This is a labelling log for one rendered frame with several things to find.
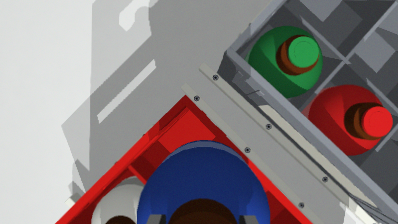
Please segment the blue bottle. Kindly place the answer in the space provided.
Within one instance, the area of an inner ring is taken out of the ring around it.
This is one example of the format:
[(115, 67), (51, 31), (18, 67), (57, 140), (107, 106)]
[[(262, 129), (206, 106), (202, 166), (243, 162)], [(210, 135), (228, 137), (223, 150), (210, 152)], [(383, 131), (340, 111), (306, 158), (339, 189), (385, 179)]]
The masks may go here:
[(212, 140), (186, 143), (157, 167), (140, 194), (137, 224), (150, 214), (166, 215), (166, 224), (239, 224), (239, 215), (271, 224), (258, 177), (235, 150)]

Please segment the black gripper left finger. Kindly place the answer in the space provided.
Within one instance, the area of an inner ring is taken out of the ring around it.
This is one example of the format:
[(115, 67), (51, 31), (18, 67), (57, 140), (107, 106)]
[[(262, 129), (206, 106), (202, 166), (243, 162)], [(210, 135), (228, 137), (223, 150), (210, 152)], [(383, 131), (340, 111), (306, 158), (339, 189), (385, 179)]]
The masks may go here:
[(166, 224), (166, 215), (150, 214), (146, 224)]

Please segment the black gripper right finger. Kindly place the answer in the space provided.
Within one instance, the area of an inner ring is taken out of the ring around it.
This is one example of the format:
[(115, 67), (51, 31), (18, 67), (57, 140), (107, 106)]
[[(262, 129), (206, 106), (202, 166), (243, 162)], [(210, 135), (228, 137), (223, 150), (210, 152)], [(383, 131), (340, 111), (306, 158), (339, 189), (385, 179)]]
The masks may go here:
[(239, 224), (259, 224), (255, 215), (239, 215)]

